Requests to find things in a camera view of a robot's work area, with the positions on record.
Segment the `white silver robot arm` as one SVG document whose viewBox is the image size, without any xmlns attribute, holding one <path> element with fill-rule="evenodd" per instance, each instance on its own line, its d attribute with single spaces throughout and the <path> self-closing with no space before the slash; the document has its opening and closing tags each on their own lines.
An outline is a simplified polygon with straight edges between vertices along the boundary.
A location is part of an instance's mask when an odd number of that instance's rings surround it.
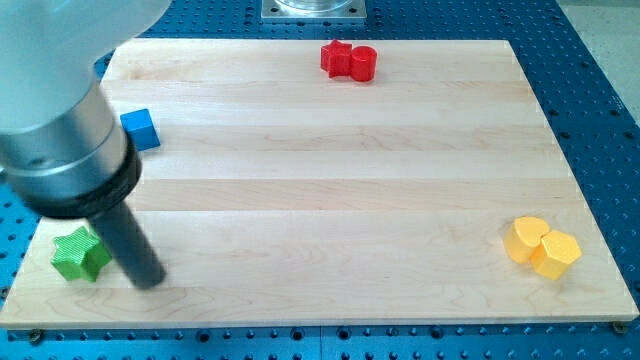
<svg viewBox="0 0 640 360">
<path fill-rule="evenodd" d="M 169 0 L 1 2 L 1 167 L 37 213 L 91 217 L 135 187 L 141 163 L 95 62 L 151 27 Z"/>
</svg>

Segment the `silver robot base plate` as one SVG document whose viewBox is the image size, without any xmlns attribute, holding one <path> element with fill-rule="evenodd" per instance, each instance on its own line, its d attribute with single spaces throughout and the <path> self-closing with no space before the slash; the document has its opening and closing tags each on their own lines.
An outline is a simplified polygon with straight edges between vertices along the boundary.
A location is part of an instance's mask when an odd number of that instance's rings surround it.
<svg viewBox="0 0 640 360">
<path fill-rule="evenodd" d="M 261 1 L 261 18 L 267 20 L 361 20 L 366 17 L 365 0 Z"/>
</svg>

